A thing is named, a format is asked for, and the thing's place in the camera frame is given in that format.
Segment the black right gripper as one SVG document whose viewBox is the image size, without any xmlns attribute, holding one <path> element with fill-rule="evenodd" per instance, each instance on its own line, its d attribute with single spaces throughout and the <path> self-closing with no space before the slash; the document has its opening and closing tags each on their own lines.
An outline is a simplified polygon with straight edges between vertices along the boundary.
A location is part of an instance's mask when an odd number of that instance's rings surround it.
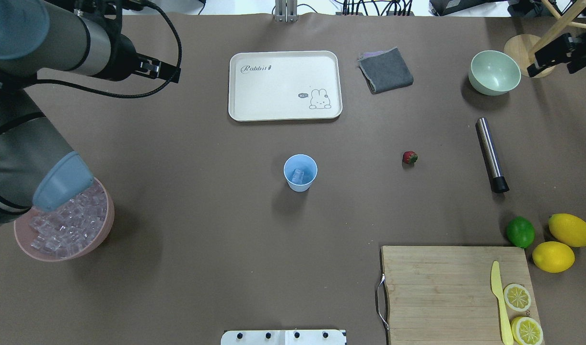
<svg viewBox="0 0 586 345">
<path fill-rule="evenodd" d="M 564 63 L 570 74 L 586 68 L 586 31 L 577 37 L 564 33 L 534 53 L 534 61 L 527 67 L 535 77 L 549 67 Z"/>
</svg>

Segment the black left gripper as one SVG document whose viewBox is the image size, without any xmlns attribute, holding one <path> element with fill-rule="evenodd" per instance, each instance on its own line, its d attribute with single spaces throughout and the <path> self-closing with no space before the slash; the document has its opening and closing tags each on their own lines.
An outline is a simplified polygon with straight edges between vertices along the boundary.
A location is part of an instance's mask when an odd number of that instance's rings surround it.
<svg viewBox="0 0 586 345">
<path fill-rule="evenodd" d="M 178 83 L 179 62 L 170 65 L 138 53 L 121 32 L 122 10 L 139 12 L 145 7 L 157 9 L 150 0 L 76 0 L 75 15 L 84 24 L 87 44 L 75 73 L 109 81 L 122 81 L 133 74 Z"/>
</svg>

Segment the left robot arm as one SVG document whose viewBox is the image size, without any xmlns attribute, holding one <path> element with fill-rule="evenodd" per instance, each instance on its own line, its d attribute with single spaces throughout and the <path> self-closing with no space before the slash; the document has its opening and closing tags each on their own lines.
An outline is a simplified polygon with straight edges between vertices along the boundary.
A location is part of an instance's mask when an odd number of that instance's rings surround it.
<svg viewBox="0 0 586 345">
<path fill-rule="evenodd" d="M 175 65 L 138 53 L 123 35 L 123 11 L 146 7 L 170 27 L 177 44 Z M 0 227 L 32 207 L 55 210 L 94 181 L 26 88 L 52 84 L 112 98 L 144 98 L 179 81 L 182 57 L 172 21 L 150 0 L 0 0 Z M 149 92 L 117 94 L 41 79 L 42 69 L 107 81 L 136 75 L 164 82 Z"/>
</svg>

